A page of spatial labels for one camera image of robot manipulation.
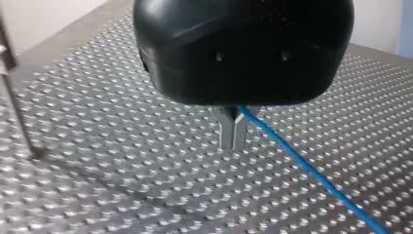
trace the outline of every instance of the metal rod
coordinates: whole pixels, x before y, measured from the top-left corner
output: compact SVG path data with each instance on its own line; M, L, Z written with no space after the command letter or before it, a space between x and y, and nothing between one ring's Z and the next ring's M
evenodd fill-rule
M5 48L0 46L0 56L5 52ZM28 130L24 125L24 119L19 109L19 103L16 99L15 93L13 91L13 86L9 80L7 74L7 69L4 64L4 61L0 59L0 94L3 95L7 105L10 108L10 112L16 120L16 127L21 135L22 143L25 145L27 150L30 152L30 156L34 156L37 152L36 148L33 146Z

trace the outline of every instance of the blue cable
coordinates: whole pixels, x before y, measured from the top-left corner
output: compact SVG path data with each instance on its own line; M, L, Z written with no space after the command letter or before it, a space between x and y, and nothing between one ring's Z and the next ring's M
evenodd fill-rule
M346 207L352 212L354 212L359 218L363 219L367 223L367 225L371 227L371 229L373 229L375 232L379 234L389 234L389 232L384 227L382 227L376 220L374 220L368 214L362 211L356 204L354 204L350 199L348 199L346 195L340 192L324 175L318 172L303 157L298 155L298 153L284 139L282 139L280 135L278 135L273 129L268 127L266 123L252 115L245 106L240 106L240 111L250 122L261 128L268 136L270 136L271 139L273 139L277 144L279 144L309 174L314 176L324 186L324 188L326 188L333 196L342 201L343 204L346 205Z

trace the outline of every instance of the metal tread plate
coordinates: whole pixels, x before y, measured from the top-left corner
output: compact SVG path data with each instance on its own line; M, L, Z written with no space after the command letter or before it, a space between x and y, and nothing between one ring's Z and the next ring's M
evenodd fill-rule
M167 100L143 70L131 14L19 94L44 158L20 159L0 108L6 233L369 233L267 136L218 149L206 107ZM393 233L413 232L413 75L347 54L334 84L259 117Z

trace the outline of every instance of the diamond plate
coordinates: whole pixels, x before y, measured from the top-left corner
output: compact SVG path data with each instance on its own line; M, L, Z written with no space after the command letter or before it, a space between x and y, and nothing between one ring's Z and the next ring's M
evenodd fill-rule
M218 149L205 107L161 97L138 58L131 14L19 94L44 159L16 157L0 108L0 227L11 233L368 233L267 136ZM334 84L259 117L393 233L412 233L410 70L346 55Z

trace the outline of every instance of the black device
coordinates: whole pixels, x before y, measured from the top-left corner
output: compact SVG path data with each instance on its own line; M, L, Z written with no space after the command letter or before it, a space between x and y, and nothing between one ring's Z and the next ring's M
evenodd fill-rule
M155 88L186 104L284 105L329 87L348 47L352 0L135 0Z

